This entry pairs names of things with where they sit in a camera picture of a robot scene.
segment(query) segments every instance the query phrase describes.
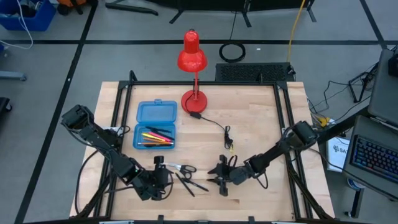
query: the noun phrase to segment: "table leg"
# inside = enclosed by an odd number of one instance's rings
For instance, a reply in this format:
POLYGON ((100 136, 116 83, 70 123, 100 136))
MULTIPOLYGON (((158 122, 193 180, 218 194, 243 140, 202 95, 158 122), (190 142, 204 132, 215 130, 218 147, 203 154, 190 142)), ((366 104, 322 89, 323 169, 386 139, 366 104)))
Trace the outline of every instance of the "table leg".
POLYGON ((354 204, 350 212, 345 212, 345 214, 351 218, 358 218, 359 211, 361 209, 362 198, 365 188, 361 188, 361 190, 355 192, 354 204))

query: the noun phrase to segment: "gray floor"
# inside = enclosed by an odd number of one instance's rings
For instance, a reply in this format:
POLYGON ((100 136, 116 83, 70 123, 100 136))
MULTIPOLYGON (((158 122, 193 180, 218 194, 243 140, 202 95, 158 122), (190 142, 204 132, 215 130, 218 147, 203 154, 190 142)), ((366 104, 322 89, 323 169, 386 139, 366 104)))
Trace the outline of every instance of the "gray floor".
MULTIPOLYGON (((159 11, 159 17, 134 12, 109 10, 101 1, 88 33, 88 40, 156 40, 181 39, 189 28, 199 31, 202 39, 228 39, 234 14, 230 12, 184 12, 171 25, 168 21, 176 10, 142 1, 131 1, 159 11)), ((395 0, 367 0, 376 23, 386 40, 398 40, 394 17, 395 0)), ((35 40, 78 40, 81 37, 90 8, 79 16, 56 15, 49 30, 33 33, 35 40)), ((357 0, 316 0, 313 23, 304 12, 297 25, 296 40, 377 40, 372 27, 357 0)), ((253 27, 247 28, 238 14, 233 39, 287 40, 297 10, 249 13, 253 27)), ((27 39, 24 32, 9 32, 0 28, 0 39, 27 39)), ((242 62, 284 62, 287 45, 245 45, 242 62)), ((201 80, 214 80, 215 65, 223 61, 218 56, 218 44, 203 44, 209 64, 201 72, 201 80)), ((14 109, 0 129, 0 217, 2 223, 13 223, 35 162, 43 145, 61 89, 70 69, 77 45, 37 44, 30 50, 10 48, 0 59, 0 70, 25 72, 26 82, 0 80, 0 96, 9 97, 14 109)), ((103 81, 125 80, 134 70, 139 80, 191 80, 192 76, 176 66, 182 45, 84 45, 63 111, 75 104, 94 110, 100 84, 103 81)), ((292 65, 297 81, 304 82, 308 97, 318 103, 323 99, 327 80, 347 82, 377 62, 379 45, 294 45, 292 65)), ((227 56, 238 49, 226 49, 227 56)), ((333 85, 330 96, 344 86, 333 85)), ((330 109, 324 114, 339 118, 353 106, 348 90, 329 100, 330 109)), ((349 114, 360 109, 357 106, 349 114)), ((57 126, 39 183, 32 198, 25 222, 64 219, 68 217, 74 194, 76 175, 84 147, 72 140, 57 126)), ((335 215, 350 220, 343 212, 350 209, 354 191, 346 186, 341 174, 326 172, 335 215)), ((398 203, 368 190, 359 219, 355 222, 393 223, 398 218, 398 203)))

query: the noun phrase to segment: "lamp shade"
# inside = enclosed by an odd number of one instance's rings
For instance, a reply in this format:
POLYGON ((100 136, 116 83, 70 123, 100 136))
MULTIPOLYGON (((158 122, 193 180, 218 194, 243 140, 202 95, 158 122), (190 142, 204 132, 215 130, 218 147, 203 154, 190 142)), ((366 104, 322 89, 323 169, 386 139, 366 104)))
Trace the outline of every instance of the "lamp shade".
POLYGON ((199 35, 192 29, 184 36, 184 49, 178 56, 177 65, 184 72, 200 72, 207 66, 206 55, 199 48, 199 35))

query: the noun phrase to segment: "wooden tabletop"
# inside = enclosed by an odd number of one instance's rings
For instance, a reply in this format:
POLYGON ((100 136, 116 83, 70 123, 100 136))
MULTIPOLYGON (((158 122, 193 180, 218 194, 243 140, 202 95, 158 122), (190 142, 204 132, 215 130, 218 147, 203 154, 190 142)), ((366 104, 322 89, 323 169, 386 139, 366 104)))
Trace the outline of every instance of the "wooden tabletop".
MULTIPOLYGON (((104 127, 111 123, 117 82, 104 82, 99 93, 95 111, 95 122, 104 127)), ((222 126, 230 125, 230 138, 234 140, 234 151, 238 155, 237 165, 243 160, 270 149, 280 139, 280 128, 275 105, 274 91, 271 86, 201 86, 208 98, 208 105, 202 115, 222 126)), ((174 187, 170 197, 164 201, 141 201, 133 189, 115 193, 112 219, 156 220, 164 215, 165 220, 248 220, 254 216, 256 221, 292 221, 294 220, 292 199, 285 159, 280 156, 267 168, 269 188, 264 190, 256 180, 249 179, 241 185, 227 184, 228 197, 218 193, 218 186, 206 179, 207 172, 219 162, 220 154, 230 157, 224 148, 223 130, 203 119, 194 119, 180 106, 181 96, 191 89, 190 86, 137 85, 133 86, 127 125, 131 131, 124 137, 122 152, 133 157, 146 169, 153 170, 154 156, 164 156, 165 162, 189 164, 198 171, 192 180, 210 191, 202 191, 188 185, 196 197, 192 197, 184 186, 174 178, 174 187), (177 136, 175 149, 169 151, 137 150, 132 147, 134 127, 137 124, 136 113, 139 102, 154 99, 175 100, 177 106, 177 136)), ((307 98, 303 83, 289 83, 289 95, 295 122, 311 122, 307 98)), ((285 123, 287 115, 283 93, 280 92, 284 109, 285 123)), ((119 112, 120 125, 122 105, 119 112)), ((87 147, 85 158, 94 149, 87 147)), ((312 151, 302 153, 303 166, 309 191, 325 211, 334 217, 330 194, 326 183, 321 158, 312 151)), ((86 165, 80 180, 78 204, 80 210, 87 204, 98 188, 103 166, 103 156, 95 155, 86 165)), ((125 187, 118 180, 116 188, 125 187)), ((302 196, 297 188, 301 207, 301 216, 305 217, 302 196)), ((104 214, 105 204, 101 209, 104 214)))

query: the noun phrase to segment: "blue plastic box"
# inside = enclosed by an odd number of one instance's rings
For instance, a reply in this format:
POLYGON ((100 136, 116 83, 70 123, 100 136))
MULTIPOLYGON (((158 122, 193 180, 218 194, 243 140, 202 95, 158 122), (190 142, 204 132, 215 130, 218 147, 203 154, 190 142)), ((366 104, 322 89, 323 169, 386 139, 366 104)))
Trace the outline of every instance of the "blue plastic box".
MULTIPOLYGON (((16 10, 19 11, 17 0, 0 0, 0 12, 3 14, 12 14, 16 10)), ((33 3, 37 3, 41 0, 31 0, 33 3)), ((50 3, 49 0, 43 0, 42 5, 36 12, 35 17, 26 18, 24 17, 26 27, 29 31, 46 31, 55 15, 56 9, 50 3)), ((19 17, 0 17, 0 24, 7 30, 24 30, 19 23, 19 17)))
POLYGON ((159 128, 170 131, 170 133, 162 133, 175 139, 174 121, 177 118, 177 102, 162 101, 142 101, 138 105, 137 121, 138 124, 134 128, 134 137, 132 146, 136 149, 173 149, 175 141, 171 146, 154 146, 145 147, 138 145, 139 142, 147 142, 144 140, 142 133, 148 133, 150 130, 146 126, 159 128))

